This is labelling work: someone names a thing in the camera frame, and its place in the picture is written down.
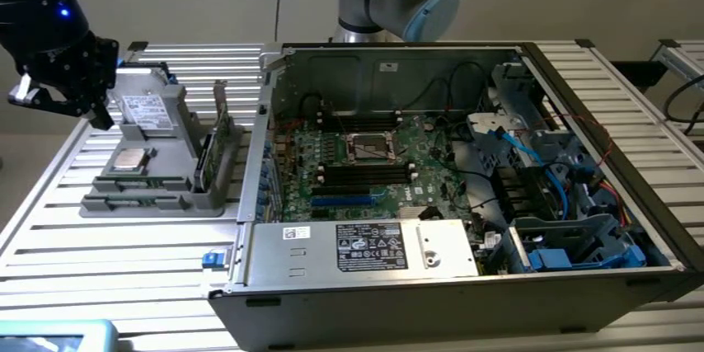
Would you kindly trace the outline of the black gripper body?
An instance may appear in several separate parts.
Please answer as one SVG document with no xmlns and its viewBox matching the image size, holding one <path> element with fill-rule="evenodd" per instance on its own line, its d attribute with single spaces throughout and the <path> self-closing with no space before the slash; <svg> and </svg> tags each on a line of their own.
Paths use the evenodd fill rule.
<svg viewBox="0 0 704 352">
<path fill-rule="evenodd" d="M 118 43 L 90 31 L 77 0 L 1 0 L 1 46 L 20 76 L 56 87 L 53 98 L 108 97 Z"/>
</svg>

